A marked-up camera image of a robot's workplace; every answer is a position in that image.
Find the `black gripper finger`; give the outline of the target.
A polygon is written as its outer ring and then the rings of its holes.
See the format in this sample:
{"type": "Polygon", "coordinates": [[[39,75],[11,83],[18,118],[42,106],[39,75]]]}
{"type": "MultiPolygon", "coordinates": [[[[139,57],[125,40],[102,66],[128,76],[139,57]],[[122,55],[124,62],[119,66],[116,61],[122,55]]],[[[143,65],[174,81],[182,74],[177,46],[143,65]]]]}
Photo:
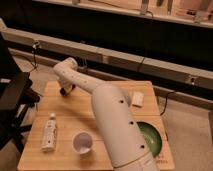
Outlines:
{"type": "Polygon", "coordinates": [[[62,96],[66,96],[66,91],[65,91],[64,88],[61,88],[61,89],[60,89],[60,94],[61,94],[62,96]]]}

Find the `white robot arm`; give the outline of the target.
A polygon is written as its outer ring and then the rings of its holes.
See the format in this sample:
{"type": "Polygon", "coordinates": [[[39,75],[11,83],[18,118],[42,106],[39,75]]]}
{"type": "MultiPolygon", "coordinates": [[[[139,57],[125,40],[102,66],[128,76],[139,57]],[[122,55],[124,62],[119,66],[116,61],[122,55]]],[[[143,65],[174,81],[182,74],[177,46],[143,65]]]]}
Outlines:
{"type": "Polygon", "coordinates": [[[66,89],[76,85],[91,94],[91,106],[114,171],[160,171],[130,109],[129,95],[116,85],[77,71],[67,58],[53,70],[66,89]]]}

